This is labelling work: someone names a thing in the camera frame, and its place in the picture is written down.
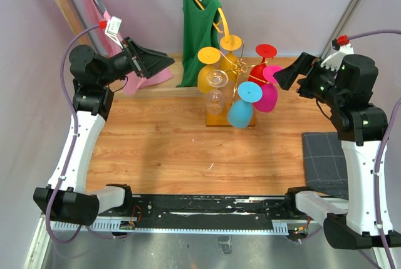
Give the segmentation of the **clear wine glass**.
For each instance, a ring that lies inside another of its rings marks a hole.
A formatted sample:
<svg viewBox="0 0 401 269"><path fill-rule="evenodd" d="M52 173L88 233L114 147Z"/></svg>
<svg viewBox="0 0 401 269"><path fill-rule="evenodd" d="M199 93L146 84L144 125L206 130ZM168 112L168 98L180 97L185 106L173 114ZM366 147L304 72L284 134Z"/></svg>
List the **clear wine glass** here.
<svg viewBox="0 0 401 269"><path fill-rule="evenodd" d="M225 106L225 98L221 89L228 84L229 77L222 70L213 70L207 74L206 81L212 87L212 90L206 95L206 110L211 115L218 115Z"/></svg>

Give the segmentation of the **blue goblet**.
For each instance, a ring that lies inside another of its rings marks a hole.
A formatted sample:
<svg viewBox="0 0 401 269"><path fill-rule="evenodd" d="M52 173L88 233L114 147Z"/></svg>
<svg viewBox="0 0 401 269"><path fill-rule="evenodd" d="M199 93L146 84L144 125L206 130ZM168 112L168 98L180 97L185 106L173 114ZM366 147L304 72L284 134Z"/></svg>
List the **blue goblet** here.
<svg viewBox="0 0 401 269"><path fill-rule="evenodd" d="M260 101L263 96L261 87L254 82L243 82L238 86L236 100L229 109L227 119L231 126L246 128L253 117L253 104Z"/></svg>

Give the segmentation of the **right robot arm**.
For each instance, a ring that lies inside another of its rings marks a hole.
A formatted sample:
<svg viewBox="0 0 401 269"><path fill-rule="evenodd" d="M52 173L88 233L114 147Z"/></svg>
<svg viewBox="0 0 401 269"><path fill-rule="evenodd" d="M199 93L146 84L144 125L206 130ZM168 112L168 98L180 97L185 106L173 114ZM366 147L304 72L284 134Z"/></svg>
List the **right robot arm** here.
<svg viewBox="0 0 401 269"><path fill-rule="evenodd" d="M325 60L302 53L274 77L283 90L297 83L299 96L329 106L348 178L348 209L293 187L287 192L291 199L283 204L285 214L292 219L307 214L335 249L398 248L400 234L388 215L383 159L391 125L385 112L370 103L378 77L375 62L363 55L341 55L339 65L331 69Z"/></svg>

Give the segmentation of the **magenta goblet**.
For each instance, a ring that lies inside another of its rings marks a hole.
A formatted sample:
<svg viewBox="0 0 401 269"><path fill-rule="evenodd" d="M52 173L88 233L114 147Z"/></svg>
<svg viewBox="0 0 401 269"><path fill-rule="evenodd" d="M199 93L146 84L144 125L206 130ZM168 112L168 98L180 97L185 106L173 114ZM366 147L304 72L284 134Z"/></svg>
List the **magenta goblet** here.
<svg viewBox="0 0 401 269"><path fill-rule="evenodd" d="M263 92L261 99L253 104L258 111L267 113L274 110L278 101L278 90L275 87L277 81L274 79L273 74L282 69L283 67L279 65L268 65L264 69L263 76L268 82L261 86Z"/></svg>

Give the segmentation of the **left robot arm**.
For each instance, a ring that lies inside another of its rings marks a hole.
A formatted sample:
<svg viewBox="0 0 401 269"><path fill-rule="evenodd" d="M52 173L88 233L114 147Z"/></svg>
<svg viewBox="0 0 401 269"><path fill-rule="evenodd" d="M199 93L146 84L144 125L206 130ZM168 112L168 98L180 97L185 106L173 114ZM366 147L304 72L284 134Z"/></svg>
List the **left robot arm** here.
<svg viewBox="0 0 401 269"><path fill-rule="evenodd" d="M68 59L75 91L70 130L52 177L45 187L34 190L33 200L51 221L90 226L98 214L109 209L120 216L134 209L132 192L126 184L107 184L101 190L86 191L91 156L113 103L114 92L109 84L129 73L139 78L153 77L175 61L129 37L115 56L106 58L88 45L78 45Z"/></svg>

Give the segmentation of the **yellow goblet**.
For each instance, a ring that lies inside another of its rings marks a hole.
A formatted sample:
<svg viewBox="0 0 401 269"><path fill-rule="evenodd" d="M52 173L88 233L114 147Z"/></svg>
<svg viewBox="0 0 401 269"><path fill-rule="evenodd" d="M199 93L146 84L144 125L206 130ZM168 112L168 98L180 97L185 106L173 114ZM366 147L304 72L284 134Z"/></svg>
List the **yellow goblet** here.
<svg viewBox="0 0 401 269"><path fill-rule="evenodd" d="M198 74L197 87L201 93L207 94L213 89L207 81L207 75L214 70L214 64L220 60L221 54L217 48L207 46L198 51L197 57L204 64Z"/></svg>
<svg viewBox="0 0 401 269"><path fill-rule="evenodd" d="M234 68L232 63L237 61L237 56L233 53L233 51L238 50L241 46L242 39L234 34L224 36L220 40L220 47L223 50L228 51L228 53L221 58L220 70L227 73L230 82L234 82L237 77L237 74L232 70Z"/></svg>

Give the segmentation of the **red goblet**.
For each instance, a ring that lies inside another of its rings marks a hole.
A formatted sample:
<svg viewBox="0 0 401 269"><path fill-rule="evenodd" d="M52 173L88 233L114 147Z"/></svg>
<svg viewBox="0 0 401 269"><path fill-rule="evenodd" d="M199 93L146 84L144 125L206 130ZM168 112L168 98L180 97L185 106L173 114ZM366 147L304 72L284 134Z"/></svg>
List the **red goblet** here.
<svg viewBox="0 0 401 269"><path fill-rule="evenodd" d="M263 71L267 67L266 61L273 59L278 51L273 45L260 44L256 47L256 53L262 58L262 60L259 64L252 67L249 72L248 80L261 87L268 82L263 76Z"/></svg>

